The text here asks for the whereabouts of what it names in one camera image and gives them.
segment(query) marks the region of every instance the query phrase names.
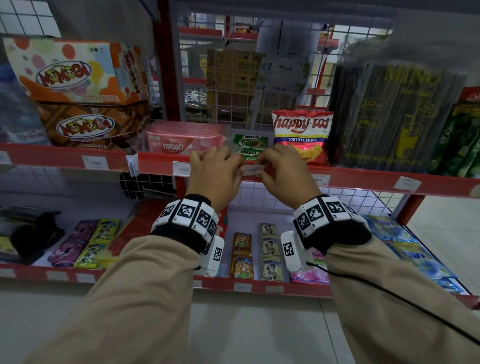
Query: tiled floor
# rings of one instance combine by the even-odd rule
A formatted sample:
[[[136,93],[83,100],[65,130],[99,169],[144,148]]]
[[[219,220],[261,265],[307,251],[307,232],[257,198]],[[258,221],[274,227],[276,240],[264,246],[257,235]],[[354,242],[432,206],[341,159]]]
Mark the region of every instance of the tiled floor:
[[[427,197],[409,224],[477,295],[479,222],[479,200]],[[20,363],[47,340],[87,291],[0,280],[2,364]],[[332,300],[195,291],[190,343],[190,363],[355,363]]]

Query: water bottle label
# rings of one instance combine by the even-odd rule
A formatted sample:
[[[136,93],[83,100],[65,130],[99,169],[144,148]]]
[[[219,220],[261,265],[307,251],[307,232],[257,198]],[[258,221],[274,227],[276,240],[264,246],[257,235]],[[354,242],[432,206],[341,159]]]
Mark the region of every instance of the water bottle label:
[[[8,136],[12,143],[15,144],[31,144],[31,143],[42,143],[47,141],[47,134],[45,129],[32,129],[28,132],[21,133],[12,133],[7,132]]]

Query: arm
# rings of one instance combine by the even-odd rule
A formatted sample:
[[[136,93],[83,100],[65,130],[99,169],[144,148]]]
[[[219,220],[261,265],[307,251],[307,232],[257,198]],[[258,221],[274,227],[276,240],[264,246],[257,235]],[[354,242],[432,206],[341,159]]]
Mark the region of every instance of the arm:
[[[244,159],[222,147],[191,155],[187,196],[222,211],[237,195]],[[207,246],[168,223],[133,239],[59,331],[28,364],[183,363],[193,270]]]
[[[264,172],[259,177],[273,196],[294,210],[321,194],[290,146],[275,145],[257,163],[273,165],[275,178]],[[401,261],[361,223],[331,223],[308,239],[325,254],[328,270],[376,283],[480,339],[480,322],[460,301]],[[348,245],[334,244],[339,241]],[[467,363],[480,358],[478,345],[420,310],[365,283],[332,274],[329,278],[357,363]]]

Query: purple sachet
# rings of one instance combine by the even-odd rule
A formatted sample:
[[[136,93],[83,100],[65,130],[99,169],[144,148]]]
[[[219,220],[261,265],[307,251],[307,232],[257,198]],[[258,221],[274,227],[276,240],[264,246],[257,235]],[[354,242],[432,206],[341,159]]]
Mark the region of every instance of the purple sachet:
[[[92,238],[99,221],[80,221],[57,251],[48,257],[48,261],[54,267],[73,268],[78,256]]]

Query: beige sleeve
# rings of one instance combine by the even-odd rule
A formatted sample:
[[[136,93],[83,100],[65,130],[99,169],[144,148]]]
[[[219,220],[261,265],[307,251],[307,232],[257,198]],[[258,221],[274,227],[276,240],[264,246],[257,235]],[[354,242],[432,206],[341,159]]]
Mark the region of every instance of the beige sleeve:
[[[183,363],[199,256],[171,239],[133,239],[26,363]]]
[[[377,283],[480,339],[480,321],[470,310],[378,239],[362,246],[335,244],[325,261],[329,270]],[[364,283],[329,278],[357,364],[479,362],[478,345],[416,308]]]

